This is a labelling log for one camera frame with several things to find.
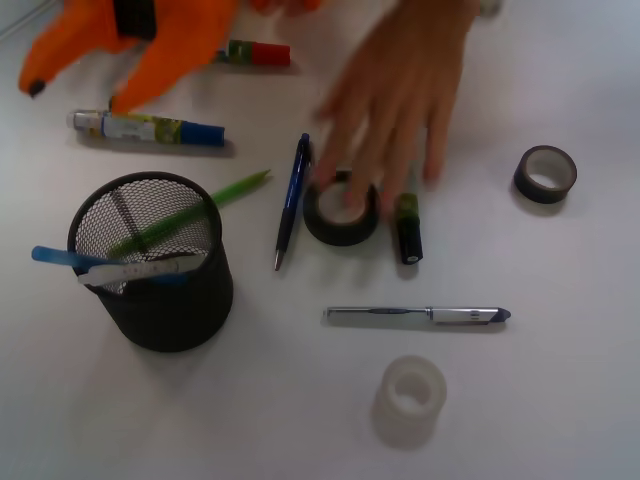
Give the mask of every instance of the blue pen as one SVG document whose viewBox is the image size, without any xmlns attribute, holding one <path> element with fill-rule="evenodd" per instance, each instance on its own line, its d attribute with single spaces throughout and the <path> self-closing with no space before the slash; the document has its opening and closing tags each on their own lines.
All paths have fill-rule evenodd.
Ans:
<svg viewBox="0 0 640 480">
<path fill-rule="evenodd" d="M 311 145 L 309 143 L 309 134 L 303 133 L 298 142 L 296 150 L 296 159 L 293 163 L 293 172 L 291 172 L 291 180 L 289 181 L 289 190 L 287 191 L 287 200 L 282 210 L 282 219 L 280 220 L 280 230 L 278 230 L 278 241 L 276 243 L 276 272 L 280 270 L 284 254 L 289 246 L 289 239 L 293 231 L 293 224 L 296 219 L 296 209 L 298 207 L 298 199 L 302 193 L 302 183 L 304 181 L 304 172 L 311 165 Z"/>
</svg>

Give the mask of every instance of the pencil holder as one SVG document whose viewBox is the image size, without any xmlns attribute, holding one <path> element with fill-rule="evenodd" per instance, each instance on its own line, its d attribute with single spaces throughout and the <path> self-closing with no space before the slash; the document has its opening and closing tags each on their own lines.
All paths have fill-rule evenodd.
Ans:
<svg viewBox="0 0 640 480">
<path fill-rule="evenodd" d="M 150 227 L 185 211 L 199 211 L 171 235 L 150 239 Z M 123 242 L 134 242 L 116 254 Z M 195 183 L 162 172 L 118 178 L 80 207 L 69 231 L 70 252 L 133 263 L 185 255 L 206 255 L 180 282 L 136 280 L 87 286 L 133 343 L 159 352 L 178 352 L 211 338 L 224 324 L 233 301 L 233 282 L 222 245 L 220 214 Z M 74 268 L 76 275 L 87 273 Z"/>
</svg>

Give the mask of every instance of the green pencil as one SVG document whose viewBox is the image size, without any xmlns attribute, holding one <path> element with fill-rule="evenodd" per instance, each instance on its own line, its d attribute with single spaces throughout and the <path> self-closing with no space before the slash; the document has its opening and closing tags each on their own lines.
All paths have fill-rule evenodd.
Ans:
<svg viewBox="0 0 640 480">
<path fill-rule="evenodd" d="M 211 199 L 218 207 L 221 207 L 249 193 L 251 190 L 258 188 L 264 182 L 270 171 L 271 170 L 265 170 L 264 172 L 250 175 L 239 182 L 211 194 Z M 140 232 L 140 236 L 122 240 L 109 249 L 108 257 L 111 259 L 122 258 L 138 250 L 141 245 L 149 248 L 161 243 L 171 235 L 177 233 L 181 228 L 202 217 L 204 214 L 203 206 L 203 204 L 198 204 L 182 210 L 144 229 Z"/>
</svg>

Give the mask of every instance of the black strap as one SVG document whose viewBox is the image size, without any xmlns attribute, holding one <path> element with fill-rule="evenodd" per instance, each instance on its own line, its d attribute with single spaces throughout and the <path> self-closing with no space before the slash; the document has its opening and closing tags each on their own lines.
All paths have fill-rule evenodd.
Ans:
<svg viewBox="0 0 640 480">
<path fill-rule="evenodd" d="M 158 31 L 153 0 L 113 0 L 118 34 L 153 40 Z"/>
</svg>

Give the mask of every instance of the silver pen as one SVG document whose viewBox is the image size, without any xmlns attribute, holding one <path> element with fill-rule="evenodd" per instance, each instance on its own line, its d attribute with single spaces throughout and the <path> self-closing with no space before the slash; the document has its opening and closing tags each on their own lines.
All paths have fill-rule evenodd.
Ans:
<svg viewBox="0 0 640 480">
<path fill-rule="evenodd" d="M 327 318 L 332 315 L 372 314 L 372 315 L 407 315 L 422 314 L 435 325 L 468 326 L 504 323 L 511 317 L 511 312 L 504 308 L 451 308 L 451 307 L 419 307 L 419 308 L 386 308 L 386 307 L 329 307 Z"/>
</svg>

